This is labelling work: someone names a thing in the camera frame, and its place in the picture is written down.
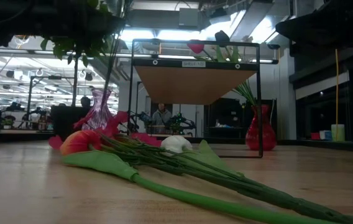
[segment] bouquet of flowers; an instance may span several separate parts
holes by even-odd
[[[127,118],[126,112],[119,111],[109,119],[105,129],[77,131],[65,142],[52,140],[50,144],[60,148],[67,165],[114,174],[154,192],[218,212],[264,223],[353,223],[352,216],[294,198],[228,168],[206,141],[194,151],[181,136],[170,136],[161,142],[142,133],[120,134],[117,126],[127,122]],[[139,175],[140,166],[175,175],[192,175],[307,217],[266,211],[156,184]]]

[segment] pink glass vase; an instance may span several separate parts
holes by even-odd
[[[257,107],[251,106],[254,111],[250,128],[245,135],[245,143],[251,150],[259,150],[259,126]],[[264,151],[271,151],[276,146],[276,134],[273,131],[268,119],[269,105],[262,105],[262,142]]]
[[[83,124],[83,127],[81,128],[82,130],[97,129],[97,128],[104,129],[106,127],[108,120],[112,115],[109,111],[109,107],[107,103],[103,104],[103,107],[101,108],[103,94],[104,93],[102,89],[98,89],[98,88],[92,89],[92,95],[94,97],[94,105],[86,115],[86,118],[89,118],[89,120],[87,121],[87,124]],[[105,97],[106,102],[108,102],[110,94],[111,94],[111,91],[107,90],[106,97]]]

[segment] wooden tabletop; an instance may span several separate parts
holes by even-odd
[[[217,151],[243,147],[216,145]],[[278,146],[263,159],[224,159],[247,177],[353,215],[353,152]],[[286,210],[190,176],[148,167],[142,176],[244,205]],[[210,212],[93,170],[63,166],[46,142],[0,144],[0,223],[253,223]]]

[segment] label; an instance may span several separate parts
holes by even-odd
[[[206,62],[182,62],[182,67],[205,68]]]

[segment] person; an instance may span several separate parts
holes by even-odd
[[[83,108],[90,108],[91,107],[91,100],[86,96],[83,96],[81,98],[80,103]]]
[[[159,103],[158,110],[152,116],[152,124],[165,125],[171,117],[172,114],[165,108],[164,103]]]

